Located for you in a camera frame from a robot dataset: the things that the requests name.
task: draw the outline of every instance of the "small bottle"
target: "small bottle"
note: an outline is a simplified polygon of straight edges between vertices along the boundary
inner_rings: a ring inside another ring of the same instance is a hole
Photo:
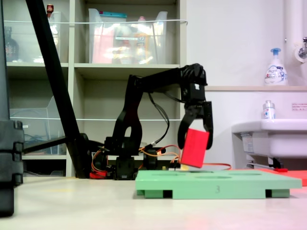
[[[263,104],[263,118],[264,119],[275,119],[275,104],[272,103],[270,100],[265,101]]]
[[[7,62],[17,61],[19,55],[19,46],[17,42],[12,39],[12,27],[4,27],[5,34],[5,56]]]
[[[53,13],[53,11],[54,11],[54,6],[52,4],[48,4],[47,9],[46,9],[48,21],[51,17],[51,14]]]
[[[138,31],[135,37],[138,39],[136,43],[136,61],[137,64],[148,64],[150,59],[148,59],[148,42],[149,36],[144,32],[146,27],[146,20],[141,16],[138,21]]]

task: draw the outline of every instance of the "black robotic arm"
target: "black robotic arm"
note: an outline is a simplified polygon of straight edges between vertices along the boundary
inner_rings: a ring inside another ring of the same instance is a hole
[[[130,75],[124,108],[116,120],[113,136],[107,137],[105,141],[105,147],[110,150],[108,155],[119,156],[116,164],[117,179],[133,177],[134,160],[131,156],[139,154],[142,127],[137,110],[144,92],[166,93],[171,89],[180,88],[181,102],[185,103],[185,115],[178,130],[178,146],[181,149],[184,147],[188,128],[195,119],[203,120],[204,129],[210,133],[207,149],[212,146],[212,105],[205,98],[206,85],[206,73],[199,64],[170,69],[143,78]],[[128,127],[131,127],[131,135],[126,138],[125,132]],[[145,149],[149,149],[154,144],[146,146]]]

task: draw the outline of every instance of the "green board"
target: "green board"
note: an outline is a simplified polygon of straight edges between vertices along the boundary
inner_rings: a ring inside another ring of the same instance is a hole
[[[302,180],[258,170],[139,171],[137,195],[173,199],[252,199],[289,197]]]

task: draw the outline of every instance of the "white sink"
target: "white sink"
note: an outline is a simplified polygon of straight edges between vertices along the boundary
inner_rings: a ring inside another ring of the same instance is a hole
[[[270,158],[307,158],[307,119],[263,119],[234,125],[244,151]]]

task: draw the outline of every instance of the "blue pump cap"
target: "blue pump cap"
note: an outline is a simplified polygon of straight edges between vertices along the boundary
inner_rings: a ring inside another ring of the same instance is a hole
[[[280,48],[271,49],[271,52],[273,53],[273,55],[278,55],[278,52],[280,52],[280,51],[281,51]]]

